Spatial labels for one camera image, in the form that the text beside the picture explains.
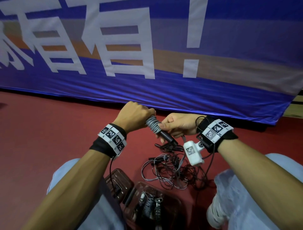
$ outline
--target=red floor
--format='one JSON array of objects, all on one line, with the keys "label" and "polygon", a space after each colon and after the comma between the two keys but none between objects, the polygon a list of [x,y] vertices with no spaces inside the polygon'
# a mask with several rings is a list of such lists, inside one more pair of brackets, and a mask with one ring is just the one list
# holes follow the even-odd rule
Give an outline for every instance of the red floor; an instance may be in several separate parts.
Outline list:
[{"label": "red floor", "polygon": [[[0,92],[1,229],[20,229],[44,198],[54,171],[66,161],[81,157],[118,112]],[[243,129],[235,132],[243,142],[264,154],[281,153],[303,164],[303,119],[283,117],[276,127],[264,133]],[[157,141],[149,129],[130,133],[128,146],[113,163],[113,169],[121,168],[134,182],[141,180],[143,163],[160,153],[154,147]],[[216,154],[208,177],[213,179],[227,168],[226,162]],[[152,184],[160,188],[158,181]],[[198,226],[208,229],[203,218],[215,189],[200,192],[196,208],[193,208],[196,191],[192,188],[174,189],[171,193],[184,203],[190,229],[199,229]]]}]

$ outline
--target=fingernail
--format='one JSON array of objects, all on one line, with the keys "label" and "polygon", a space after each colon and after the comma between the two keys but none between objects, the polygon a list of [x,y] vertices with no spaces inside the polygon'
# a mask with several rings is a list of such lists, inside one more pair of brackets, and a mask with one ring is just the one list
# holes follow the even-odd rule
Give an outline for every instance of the fingernail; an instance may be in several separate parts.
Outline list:
[{"label": "fingernail", "polygon": [[165,124],[163,124],[163,123],[159,123],[158,126],[159,126],[160,129],[165,128]]}]

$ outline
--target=chinese character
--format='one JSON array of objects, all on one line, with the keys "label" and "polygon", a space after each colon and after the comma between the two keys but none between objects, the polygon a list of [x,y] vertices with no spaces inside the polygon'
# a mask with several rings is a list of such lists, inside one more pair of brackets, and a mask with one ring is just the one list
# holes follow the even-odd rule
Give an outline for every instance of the chinese character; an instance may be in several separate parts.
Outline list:
[{"label": "chinese character", "polygon": [[[30,63],[32,66],[34,65],[33,59],[27,56],[23,51],[21,51],[11,40],[3,32],[4,25],[0,21],[0,62],[8,67],[9,63],[11,63],[17,70],[24,70],[24,65],[21,60],[17,57],[17,55],[12,51],[13,48],[17,54],[19,54],[24,60]],[[8,54],[11,55],[13,61],[9,60]]]},{"label": "chinese character", "polygon": [[[92,53],[96,45],[107,76],[142,74],[155,79],[149,8],[99,12],[99,4],[116,0],[66,0],[69,7],[86,5],[82,40]],[[102,34],[100,28],[137,26],[136,33]],[[141,51],[108,51],[106,45],[140,45]],[[142,66],[113,65],[111,60],[142,60]]]},{"label": "chinese character", "polygon": [[[35,48],[38,50],[52,72],[74,70],[80,74],[86,74],[59,17],[27,19],[25,15],[28,12],[58,8],[61,8],[58,0],[9,0],[0,2],[0,10],[4,15],[16,14],[18,16],[23,41],[32,52],[35,52]],[[65,46],[66,51],[45,51],[43,46]],[[52,62],[51,58],[72,59],[73,63],[56,63]]]}]

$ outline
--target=pile of wires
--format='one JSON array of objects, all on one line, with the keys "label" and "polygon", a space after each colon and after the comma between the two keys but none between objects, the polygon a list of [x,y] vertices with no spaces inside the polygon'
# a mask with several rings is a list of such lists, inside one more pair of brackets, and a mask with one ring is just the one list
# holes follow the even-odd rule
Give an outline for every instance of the pile of wires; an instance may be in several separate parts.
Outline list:
[{"label": "pile of wires", "polygon": [[[212,156],[211,162],[206,170],[201,168],[201,166],[195,167],[189,164],[185,158],[186,153],[181,145],[172,147],[169,144],[160,146],[155,144],[162,154],[157,157],[149,158],[145,162],[141,169],[141,175],[146,181],[159,180],[161,186],[164,189],[171,190],[173,188],[184,190],[189,185],[193,186],[195,190],[203,190],[209,185],[209,180],[207,178],[207,173],[212,164],[214,154],[211,153],[203,159]],[[155,178],[147,179],[144,175],[144,169],[150,165]]]}]

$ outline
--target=leg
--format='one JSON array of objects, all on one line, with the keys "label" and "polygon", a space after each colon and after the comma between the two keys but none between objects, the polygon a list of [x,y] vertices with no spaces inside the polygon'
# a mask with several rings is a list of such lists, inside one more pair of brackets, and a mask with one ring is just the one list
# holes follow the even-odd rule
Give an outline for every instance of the leg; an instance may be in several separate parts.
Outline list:
[{"label": "leg", "polygon": [[[281,154],[271,153],[266,156],[303,182],[302,165]],[[217,175],[215,183],[217,194],[207,216],[215,228],[219,229],[224,220],[229,220],[229,229],[278,229],[258,207],[232,170]]]},{"label": "leg", "polygon": [[[62,177],[79,161],[73,159],[62,165],[53,175],[47,193],[62,179]],[[101,179],[99,189],[92,202],[90,211],[79,223],[78,230],[95,229],[125,229],[122,210],[117,201],[112,197],[104,178]]]}]

